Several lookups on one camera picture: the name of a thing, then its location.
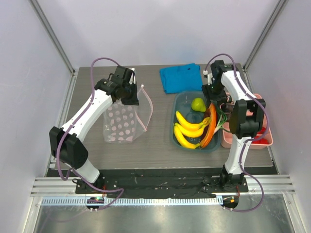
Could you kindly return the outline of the green spring onion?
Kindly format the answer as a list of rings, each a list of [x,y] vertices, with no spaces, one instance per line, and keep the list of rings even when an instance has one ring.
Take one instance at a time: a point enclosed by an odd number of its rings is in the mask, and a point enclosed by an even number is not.
[[[230,133],[230,130],[227,130],[223,127],[223,125],[228,120],[227,114],[220,107],[216,107],[216,114],[218,116],[218,120],[213,134],[216,134],[219,129],[224,130],[227,133]]]

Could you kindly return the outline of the clear polka dot zip bag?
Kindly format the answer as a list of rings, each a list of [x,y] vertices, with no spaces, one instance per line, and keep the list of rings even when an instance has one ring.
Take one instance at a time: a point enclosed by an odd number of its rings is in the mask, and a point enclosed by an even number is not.
[[[139,105],[123,105],[119,100],[103,113],[103,137],[106,143],[132,143],[147,131],[154,107],[141,85],[137,92]]]

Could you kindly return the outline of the yellow banana bunch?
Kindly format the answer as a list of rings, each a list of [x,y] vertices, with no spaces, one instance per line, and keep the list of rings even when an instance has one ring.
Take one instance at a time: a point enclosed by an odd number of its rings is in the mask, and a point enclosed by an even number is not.
[[[200,143],[191,143],[186,137],[199,138],[202,136],[205,127],[210,123],[210,117],[206,117],[200,123],[189,123],[179,111],[175,112],[177,123],[174,124],[173,133],[178,143],[187,149],[197,149]]]

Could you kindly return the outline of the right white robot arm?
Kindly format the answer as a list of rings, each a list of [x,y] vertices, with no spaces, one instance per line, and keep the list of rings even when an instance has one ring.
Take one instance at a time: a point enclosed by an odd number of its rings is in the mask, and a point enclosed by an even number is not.
[[[207,106],[220,107],[227,102],[228,94],[234,102],[229,119],[233,141],[219,180],[220,188],[229,192],[241,185],[246,175],[244,163],[251,142],[263,127],[265,100],[257,99],[249,91],[238,74],[236,65],[227,66],[224,61],[214,59],[207,65],[211,71],[204,71],[207,84],[202,86]]]

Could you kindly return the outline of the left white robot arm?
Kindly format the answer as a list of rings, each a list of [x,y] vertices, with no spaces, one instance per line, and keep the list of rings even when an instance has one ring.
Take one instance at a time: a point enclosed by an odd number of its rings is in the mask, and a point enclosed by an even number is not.
[[[137,105],[135,70],[117,66],[107,79],[101,79],[92,87],[92,93],[79,111],[63,126],[52,127],[49,132],[52,155],[57,163],[64,163],[77,172],[92,193],[103,189],[99,170],[90,162],[83,141],[97,119],[116,101],[125,105]]]

